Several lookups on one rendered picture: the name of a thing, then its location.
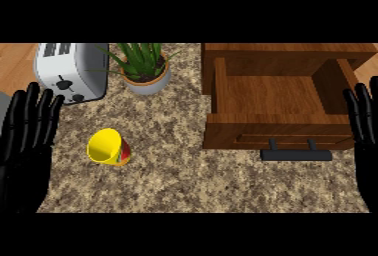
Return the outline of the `green potted plant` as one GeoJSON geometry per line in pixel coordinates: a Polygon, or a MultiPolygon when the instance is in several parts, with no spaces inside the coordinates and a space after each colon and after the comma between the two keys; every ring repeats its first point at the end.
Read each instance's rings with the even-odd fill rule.
{"type": "Polygon", "coordinates": [[[124,58],[103,47],[96,48],[116,62],[119,71],[106,70],[122,76],[125,85],[137,95],[152,95],[167,86],[171,78],[170,60],[177,53],[167,55],[161,43],[118,43],[124,58]]]}

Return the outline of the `yellow cup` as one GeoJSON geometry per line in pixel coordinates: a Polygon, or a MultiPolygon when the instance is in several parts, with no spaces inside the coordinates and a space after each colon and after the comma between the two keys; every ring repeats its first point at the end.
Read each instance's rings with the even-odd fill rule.
{"type": "Polygon", "coordinates": [[[122,166],[130,161],[130,146],[112,128],[99,130],[90,137],[85,153],[93,162],[122,166]]]}

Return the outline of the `white toaster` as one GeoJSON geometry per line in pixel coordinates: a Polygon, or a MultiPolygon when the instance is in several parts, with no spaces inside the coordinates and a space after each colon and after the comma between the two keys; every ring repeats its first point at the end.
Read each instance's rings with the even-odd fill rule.
{"type": "Polygon", "coordinates": [[[40,43],[32,70],[37,81],[65,105],[99,100],[108,88],[108,43],[40,43]]]}

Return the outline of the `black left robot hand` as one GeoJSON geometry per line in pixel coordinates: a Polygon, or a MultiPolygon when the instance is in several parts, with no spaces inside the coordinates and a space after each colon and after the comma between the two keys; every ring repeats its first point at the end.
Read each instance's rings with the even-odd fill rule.
{"type": "Polygon", "coordinates": [[[0,134],[0,215],[32,214],[44,201],[63,100],[37,82],[12,96],[0,134]]]}

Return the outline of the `wooden drawer cabinet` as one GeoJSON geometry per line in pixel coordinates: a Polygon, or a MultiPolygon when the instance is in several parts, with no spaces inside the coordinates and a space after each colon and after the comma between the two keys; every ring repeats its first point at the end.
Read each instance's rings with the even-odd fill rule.
{"type": "Polygon", "coordinates": [[[202,43],[202,93],[211,94],[217,58],[230,76],[310,76],[326,60],[344,59],[356,70],[376,53],[372,43],[202,43]]]}

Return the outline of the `open wooden drawer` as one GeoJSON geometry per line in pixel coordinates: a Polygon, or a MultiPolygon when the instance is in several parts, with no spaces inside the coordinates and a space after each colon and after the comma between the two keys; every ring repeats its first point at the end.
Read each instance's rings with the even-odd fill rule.
{"type": "Polygon", "coordinates": [[[342,91],[357,78],[344,59],[325,61],[311,75],[251,76],[227,72],[214,60],[211,113],[207,115],[207,149],[304,149],[313,141],[322,150],[353,147],[342,91]]]}

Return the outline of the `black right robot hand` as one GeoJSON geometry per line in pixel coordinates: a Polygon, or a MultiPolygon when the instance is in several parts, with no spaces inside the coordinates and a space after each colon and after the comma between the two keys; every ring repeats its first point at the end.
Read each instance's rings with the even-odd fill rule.
{"type": "Polygon", "coordinates": [[[344,89],[354,140],[357,189],[369,212],[378,207],[378,76],[344,89]]]}

